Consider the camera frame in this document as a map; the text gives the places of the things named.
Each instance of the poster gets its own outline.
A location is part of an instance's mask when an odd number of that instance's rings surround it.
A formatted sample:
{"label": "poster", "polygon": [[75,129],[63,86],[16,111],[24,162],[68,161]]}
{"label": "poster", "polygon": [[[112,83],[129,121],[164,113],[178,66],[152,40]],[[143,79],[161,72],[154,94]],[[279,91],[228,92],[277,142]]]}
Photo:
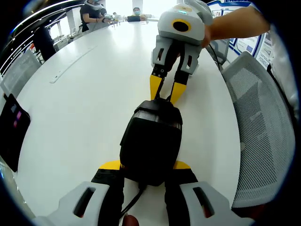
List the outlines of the poster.
{"label": "poster", "polygon": [[222,15],[226,15],[226,14],[232,12],[232,11],[233,11],[233,10],[224,9],[224,10],[222,11]]}
{"label": "poster", "polygon": [[235,42],[236,42],[236,40],[237,40],[236,38],[232,38],[232,39],[230,39],[230,44],[234,46],[234,45],[235,45]]}
{"label": "poster", "polygon": [[246,39],[237,39],[237,49],[242,52],[248,52],[252,56],[254,54],[254,51],[256,49],[256,46],[258,44],[259,36],[246,38]]}
{"label": "poster", "polygon": [[221,16],[221,15],[222,15],[222,11],[221,10],[213,10],[212,11],[212,17],[213,18]]}
{"label": "poster", "polygon": [[269,32],[264,34],[262,44],[258,51],[256,60],[267,69],[270,64],[271,59],[273,58],[273,48],[271,42],[271,34]]}

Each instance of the wall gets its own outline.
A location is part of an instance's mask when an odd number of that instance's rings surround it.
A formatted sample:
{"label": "wall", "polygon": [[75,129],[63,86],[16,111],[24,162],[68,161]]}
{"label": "wall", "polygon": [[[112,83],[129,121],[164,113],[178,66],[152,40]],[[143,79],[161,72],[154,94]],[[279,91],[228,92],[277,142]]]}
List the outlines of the wall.
{"label": "wall", "polygon": [[141,12],[143,13],[143,0],[133,0],[133,7],[139,7]]}
{"label": "wall", "polygon": [[81,25],[81,18],[80,18],[80,7],[78,8],[73,8],[73,18],[74,18],[74,24],[75,24],[75,28],[76,30],[79,29],[79,26]]}

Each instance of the white table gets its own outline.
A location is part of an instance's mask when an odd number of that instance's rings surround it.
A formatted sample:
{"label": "white table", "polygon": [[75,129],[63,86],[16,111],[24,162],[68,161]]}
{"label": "white table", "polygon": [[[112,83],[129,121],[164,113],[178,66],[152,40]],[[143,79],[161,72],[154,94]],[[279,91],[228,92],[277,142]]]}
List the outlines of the white table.
{"label": "white table", "polygon": [[[135,108],[150,99],[157,34],[156,22],[92,32],[57,52],[27,82],[18,101],[32,121],[15,177],[35,215],[48,215],[62,196],[90,181],[99,166],[119,159],[119,144]],[[169,95],[175,69],[162,96]],[[183,118],[178,159],[231,206],[240,165],[238,125],[227,87],[206,50],[176,107]],[[164,192],[163,185],[149,186],[129,214],[143,226],[166,226]],[[124,206],[136,193],[136,183],[127,180]]]}

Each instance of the face mask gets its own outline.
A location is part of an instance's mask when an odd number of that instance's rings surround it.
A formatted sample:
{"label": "face mask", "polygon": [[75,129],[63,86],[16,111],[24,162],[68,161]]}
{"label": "face mask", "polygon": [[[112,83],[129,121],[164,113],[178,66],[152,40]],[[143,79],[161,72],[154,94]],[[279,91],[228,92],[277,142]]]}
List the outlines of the face mask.
{"label": "face mask", "polygon": [[94,10],[100,10],[100,9],[103,8],[102,5],[92,5],[89,2],[87,2],[87,1],[85,2],[85,4],[91,6]]}

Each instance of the person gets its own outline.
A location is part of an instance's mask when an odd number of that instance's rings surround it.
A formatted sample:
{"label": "person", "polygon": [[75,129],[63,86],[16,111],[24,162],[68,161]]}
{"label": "person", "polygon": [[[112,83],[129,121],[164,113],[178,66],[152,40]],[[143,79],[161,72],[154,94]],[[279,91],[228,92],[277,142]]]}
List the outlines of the person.
{"label": "person", "polygon": [[[209,45],[210,41],[230,38],[249,38],[270,31],[274,58],[270,62],[270,72],[279,83],[283,93],[290,104],[294,116],[299,119],[298,90],[294,79],[293,69],[289,55],[277,34],[275,27],[270,24],[261,12],[251,4],[239,8],[224,16],[216,17],[212,25],[205,25],[205,37],[202,47]],[[177,50],[171,51],[171,58],[167,63],[171,69],[178,57]]]}
{"label": "person", "polygon": [[88,23],[110,23],[111,20],[104,18],[105,8],[99,4],[100,0],[87,0],[80,8],[80,18],[82,22],[82,32],[89,30]]}
{"label": "person", "polygon": [[53,40],[49,34],[49,31],[44,27],[38,27],[33,34],[33,44],[36,48],[36,52],[41,51],[42,57],[45,61],[51,58],[55,53],[53,46]]}
{"label": "person", "polygon": [[141,14],[141,10],[139,7],[133,8],[134,16],[140,16],[140,21],[146,21],[147,18],[145,15]]}

